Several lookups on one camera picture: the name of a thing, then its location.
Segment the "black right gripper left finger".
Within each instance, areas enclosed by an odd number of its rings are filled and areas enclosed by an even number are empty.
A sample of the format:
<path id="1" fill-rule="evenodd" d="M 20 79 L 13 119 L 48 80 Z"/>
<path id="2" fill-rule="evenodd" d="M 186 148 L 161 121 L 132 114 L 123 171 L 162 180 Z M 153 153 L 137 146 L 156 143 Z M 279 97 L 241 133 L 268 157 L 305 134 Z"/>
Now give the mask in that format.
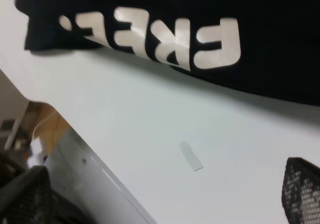
<path id="1" fill-rule="evenodd" d="M 2 224 L 93 224 L 51 188 L 48 169 L 33 166 L 0 189 Z"/>

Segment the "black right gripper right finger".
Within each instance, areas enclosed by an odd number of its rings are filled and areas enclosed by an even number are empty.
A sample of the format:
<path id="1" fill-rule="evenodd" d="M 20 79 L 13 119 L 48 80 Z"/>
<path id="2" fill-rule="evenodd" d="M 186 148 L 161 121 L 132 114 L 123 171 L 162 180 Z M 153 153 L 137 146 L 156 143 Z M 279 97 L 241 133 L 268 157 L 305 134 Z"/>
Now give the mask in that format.
<path id="1" fill-rule="evenodd" d="M 290 224 L 320 222 L 320 168 L 301 158 L 287 159 L 281 202 Z"/>

